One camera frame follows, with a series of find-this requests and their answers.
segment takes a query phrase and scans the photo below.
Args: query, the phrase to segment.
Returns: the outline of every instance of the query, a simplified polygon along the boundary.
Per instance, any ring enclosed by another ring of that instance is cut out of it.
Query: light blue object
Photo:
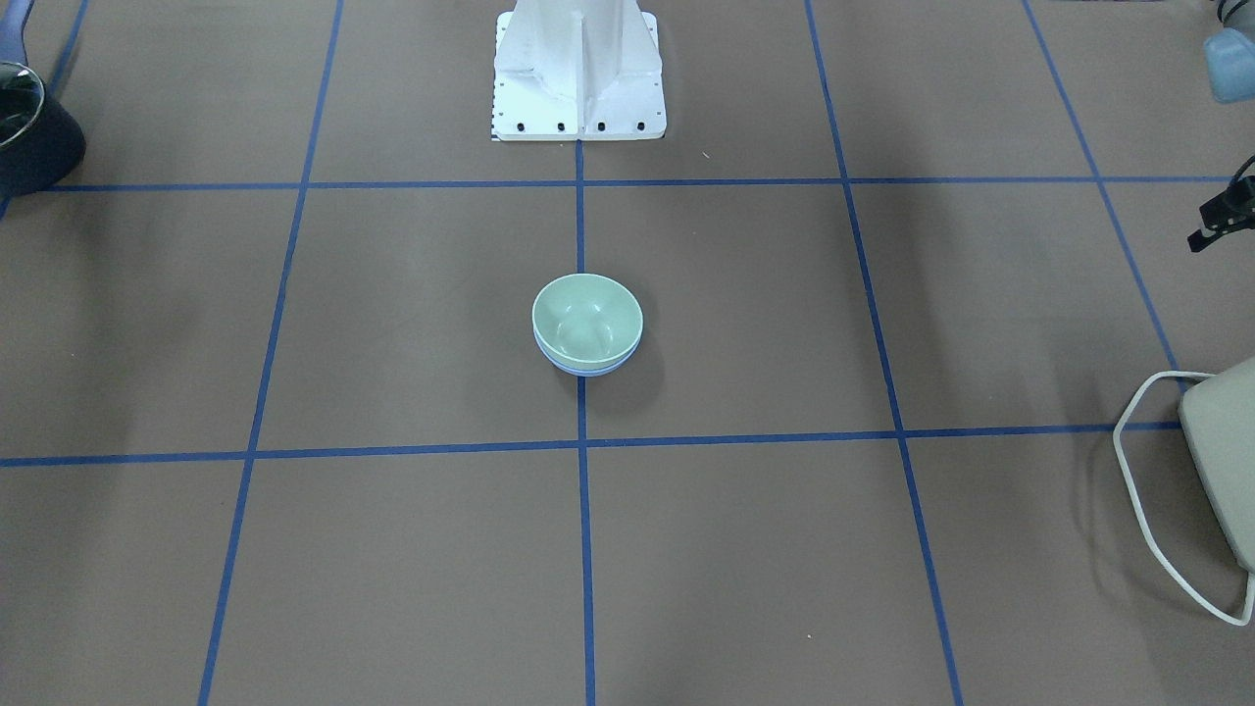
[[[575,376],[606,375],[631,357],[645,327],[640,302],[617,281],[558,277],[532,302],[532,334],[545,357]]]
[[[1255,41],[1232,28],[1207,38],[1202,45],[1207,55],[1211,95],[1220,103],[1236,103],[1255,98]]]

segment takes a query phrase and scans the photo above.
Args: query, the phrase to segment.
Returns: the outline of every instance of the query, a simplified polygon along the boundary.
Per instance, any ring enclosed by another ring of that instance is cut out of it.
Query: white strap
[[[1202,597],[1202,594],[1195,591],[1194,587],[1190,586],[1190,582],[1185,581],[1185,577],[1181,576],[1181,572],[1176,571],[1176,567],[1172,566],[1172,562],[1168,562],[1168,558],[1163,556],[1163,552],[1160,549],[1158,543],[1155,542],[1155,535],[1151,534],[1151,527],[1146,524],[1146,513],[1142,510],[1142,500],[1137,495],[1137,487],[1133,484],[1133,474],[1128,470],[1128,460],[1124,458],[1124,448],[1121,446],[1119,443],[1119,435],[1121,433],[1124,431],[1124,425],[1128,424],[1128,419],[1133,416],[1133,410],[1137,409],[1137,405],[1142,401],[1142,396],[1146,395],[1146,391],[1150,390],[1150,387],[1155,385],[1157,381],[1161,381],[1163,379],[1207,380],[1210,377],[1212,376],[1209,374],[1187,374],[1181,371],[1166,371],[1162,374],[1155,374],[1153,376],[1147,379],[1146,382],[1142,384],[1142,387],[1137,389],[1137,394],[1133,395],[1133,401],[1128,404],[1128,409],[1124,410],[1124,414],[1121,415],[1119,421],[1116,423],[1116,429],[1114,431],[1112,431],[1112,443],[1116,445],[1116,459],[1119,461],[1119,470],[1121,473],[1124,474],[1124,485],[1128,488],[1128,499],[1133,503],[1133,514],[1137,515],[1137,524],[1138,527],[1142,528],[1142,537],[1146,539],[1147,547],[1151,548],[1151,554],[1155,554],[1155,558],[1160,561],[1160,564],[1165,569],[1167,569],[1168,576],[1176,579],[1177,586],[1183,588],[1185,592],[1190,594],[1190,598],[1194,598],[1199,606],[1202,606],[1204,608],[1207,609],[1209,613],[1220,618],[1221,621],[1225,621],[1231,626],[1241,627],[1251,622],[1251,607],[1255,606],[1255,572],[1247,572],[1246,602],[1245,602],[1245,608],[1242,608],[1241,617],[1235,617],[1230,616],[1229,613],[1225,613],[1220,608],[1212,606],[1210,601],[1207,601],[1206,598]]]

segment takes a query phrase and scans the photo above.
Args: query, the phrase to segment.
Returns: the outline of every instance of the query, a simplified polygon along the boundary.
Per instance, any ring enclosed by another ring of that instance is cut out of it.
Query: blue handle
[[[9,9],[0,19],[0,61],[26,64],[26,43],[21,33],[26,29],[26,18],[35,0],[9,0]]]

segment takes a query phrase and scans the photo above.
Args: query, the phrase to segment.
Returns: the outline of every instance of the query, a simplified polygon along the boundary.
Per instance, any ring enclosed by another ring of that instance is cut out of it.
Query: bowl rim
[[[607,356],[607,357],[604,357],[604,359],[575,359],[572,356],[565,355],[565,352],[561,352],[561,351],[556,350],[553,347],[553,345],[548,340],[545,339],[545,335],[536,326],[536,308],[540,306],[541,298],[545,296],[545,292],[548,291],[551,286],[556,285],[560,281],[569,280],[569,278],[597,278],[597,280],[604,280],[604,281],[607,281],[611,285],[621,288],[624,292],[628,293],[628,297],[631,300],[633,305],[635,306],[636,319],[640,321],[640,325],[636,327],[636,335],[633,336],[631,342],[626,347],[624,347],[624,350],[616,352],[616,355],[614,355],[614,356]],[[556,356],[556,357],[558,357],[558,359],[561,359],[563,361],[570,361],[571,364],[577,365],[577,366],[606,366],[606,365],[614,364],[615,361],[617,361],[620,359],[626,359],[629,355],[631,355],[631,351],[635,350],[636,346],[640,344],[641,335],[644,335],[644,332],[645,332],[645,311],[641,310],[640,301],[636,298],[636,295],[633,293],[630,288],[628,288],[626,286],[624,286],[622,282],[620,282],[620,281],[617,281],[615,278],[607,277],[606,275],[599,275],[596,272],[571,272],[571,273],[567,273],[567,275],[562,275],[562,276],[560,276],[560,277],[550,281],[545,286],[542,286],[541,290],[536,293],[536,298],[532,300],[532,334],[536,336],[536,340],[541,344],[542,347],[545,347],[547,351],[552,352],[553,356]]]

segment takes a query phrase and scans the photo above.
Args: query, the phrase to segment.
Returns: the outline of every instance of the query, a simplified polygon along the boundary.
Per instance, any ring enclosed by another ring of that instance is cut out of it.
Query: white cord
[[[1209,613],[1221,621],[1225,621],[1231,626],[1241,627],[1251,622],[1251,607],[1255,606],[1255,572],[1247,572],[1246,606],[1242,608],[1242,616],[1240,618],[1230,616],[1220,608],[1216,608],[1210,601],[1204,598],[1202,594],[1195,591],[1194,587],[1190,586],[1190,582],[1185,581],[1185,577],[1181,576],[1181,572],[1176,571],[1172,562],[1168,562],[1168,558],[1163,556],[1163,552],[1160,549],[1160,544],[1155,542],[1155,535],[1151,534],[1151,525],[1146,524],[1146,513],[1142,510],[1142,499],[1137,495],[1137,487],[1133,484],[1133,474],[1128,470],[1128,460],[1124,458],[1124,448],[1119,443],[1119,435],[1124,431],[1124,425],[1128,424],[1128,419],[1133,416],[1133,410],[1137,409],[1137,405],[1142,401],[1142,396],[1146,395],[1146,391],[1150,390],[1150,387],[1157,381],[1163,379],[1207,380],[1210,377],[1212,377],[1210,374],[1187,374],[1181,371],[1155,374],[1142,384],[1142,387],[1137,389],[1137,393],[1133,395],[1133,401],[1128,404],[1128,409],[1124,410],[1119,421],[1116,423],[1116,429],[1112,431],[1112,441],[1116,445],[1116,459],[1119,461],[1119,470],[1124,474],[1124,485],[1128,487],[1128,499],[1133,503],[1133,514],[1137,515],[1137,524],[1142,528],[1142,537],[1146,539],[1146,545],[1151,548],[1151,554],[1155,554],[1155,558],[1160,561],[1160,564],[1167,569],[1168,576],[1176,579],[1177,586],[1183,588],[1185,592],[1190,594],[1190,598],[1194,598],[1199,606],[1202,606]]]

